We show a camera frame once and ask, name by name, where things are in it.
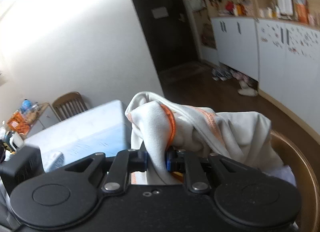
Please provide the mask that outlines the cream fleece orange-trim pullover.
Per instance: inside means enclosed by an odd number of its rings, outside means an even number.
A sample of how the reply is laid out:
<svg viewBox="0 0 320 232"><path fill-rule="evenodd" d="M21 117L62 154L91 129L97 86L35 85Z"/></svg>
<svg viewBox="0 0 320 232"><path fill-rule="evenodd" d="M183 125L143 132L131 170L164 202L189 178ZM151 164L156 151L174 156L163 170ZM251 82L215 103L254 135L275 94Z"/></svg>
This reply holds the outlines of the cream fleece orange-trim pullover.
<svg viewBox="0 0 320 232"><path fill-rule="evenodd" d="M132 124L131 147L144 145L150 157L146 172L135 172L139 185L172 185L181 179L165 164L170 146L207 157L218 153L268 172L283 161L271 146L271 121L258 112L220 112L173 103L152 92L139 92L125 116Z"/></svg>

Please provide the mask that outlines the light blue table cover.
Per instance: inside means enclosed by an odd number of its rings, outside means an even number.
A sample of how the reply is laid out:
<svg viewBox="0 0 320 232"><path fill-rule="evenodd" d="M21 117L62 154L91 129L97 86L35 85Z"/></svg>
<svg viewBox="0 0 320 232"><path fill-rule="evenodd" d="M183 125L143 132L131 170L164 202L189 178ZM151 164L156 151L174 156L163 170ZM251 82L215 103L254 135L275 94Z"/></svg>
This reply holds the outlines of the light blue table cover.
<svg viewBox="0 0 320 232"><path fill-rule="evenodd" d="M113 100L61 121L24 144L40 149L44 171L50 172L97 152L116 156L130 148L130 136L125 105Z"/></svg>

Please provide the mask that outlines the orange patterned bag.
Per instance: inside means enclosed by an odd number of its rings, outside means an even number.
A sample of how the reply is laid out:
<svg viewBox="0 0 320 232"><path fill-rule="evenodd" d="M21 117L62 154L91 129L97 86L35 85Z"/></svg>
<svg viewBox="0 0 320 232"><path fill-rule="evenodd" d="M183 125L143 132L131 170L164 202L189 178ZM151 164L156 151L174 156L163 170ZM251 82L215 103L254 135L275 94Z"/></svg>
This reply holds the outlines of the orange patterned bag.
<svg viewBox="0 0 320 232"><path fill-rule="evenodd" d="M22 133L23 135L27 135L30 131L30 126L26 122L20 111L16 111L12 114L12 116L7 121L7 125L12 131Z"/></svg>

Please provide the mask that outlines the white low drawer cabinet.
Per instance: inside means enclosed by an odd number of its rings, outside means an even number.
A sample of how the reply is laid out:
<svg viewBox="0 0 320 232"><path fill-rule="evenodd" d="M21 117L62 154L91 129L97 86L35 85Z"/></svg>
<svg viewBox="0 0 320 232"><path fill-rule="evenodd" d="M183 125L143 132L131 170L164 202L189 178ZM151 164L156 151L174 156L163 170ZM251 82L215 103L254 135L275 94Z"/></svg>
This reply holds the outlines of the white low drawer cabinet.
<svg viewBox="0 0 320 232"><path fill-rule="evenodd" d="M54 112L51 105L49 103L42 103L39 114L37 115L35 121L31 124L30 130L25 135L25 138L29 138L59 122L60 119Z"/></svg>

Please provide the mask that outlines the brown wooden chair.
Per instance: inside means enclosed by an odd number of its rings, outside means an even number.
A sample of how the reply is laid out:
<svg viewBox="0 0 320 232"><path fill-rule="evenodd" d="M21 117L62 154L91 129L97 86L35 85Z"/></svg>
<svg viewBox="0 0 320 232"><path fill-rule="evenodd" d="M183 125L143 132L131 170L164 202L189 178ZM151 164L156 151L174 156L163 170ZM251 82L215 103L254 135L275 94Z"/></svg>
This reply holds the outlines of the brown wooden chair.
<svg viewBox="0 0 320 232"><path fill-rule="evenodd" d="M88 110L79 92L69 92L62 95L52 103L52 107L61 121Z"/></svg>

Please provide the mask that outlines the white slipper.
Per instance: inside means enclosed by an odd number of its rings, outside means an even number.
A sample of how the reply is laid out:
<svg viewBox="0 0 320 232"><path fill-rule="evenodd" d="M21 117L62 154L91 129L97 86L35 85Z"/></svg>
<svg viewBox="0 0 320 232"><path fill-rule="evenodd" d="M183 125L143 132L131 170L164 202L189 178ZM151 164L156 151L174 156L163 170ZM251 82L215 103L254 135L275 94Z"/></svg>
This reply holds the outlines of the white slipper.
<svg viewBox="0 0 320 232"><path fill-rule="evenodd" d="M251 87L241 88L238 90L238 93L240 95L247 96L247 97L256 97L258 95L258 92Z"/></svg>

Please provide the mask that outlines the white wall cabinets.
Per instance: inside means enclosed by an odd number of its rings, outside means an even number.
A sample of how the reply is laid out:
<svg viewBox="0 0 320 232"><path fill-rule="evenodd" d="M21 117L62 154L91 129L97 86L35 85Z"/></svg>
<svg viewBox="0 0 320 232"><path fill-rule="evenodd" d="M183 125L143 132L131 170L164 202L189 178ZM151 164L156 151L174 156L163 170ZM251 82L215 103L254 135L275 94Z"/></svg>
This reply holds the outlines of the white wall cabinets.
<svg viewBox="0 0 320 232"><path fill-rule="evenodd" d="M319 131L319 29L307 0L271 0L261 18L251 3L228 1L210 18L219 60L257 80L259 90L286 113Z"/></svg>

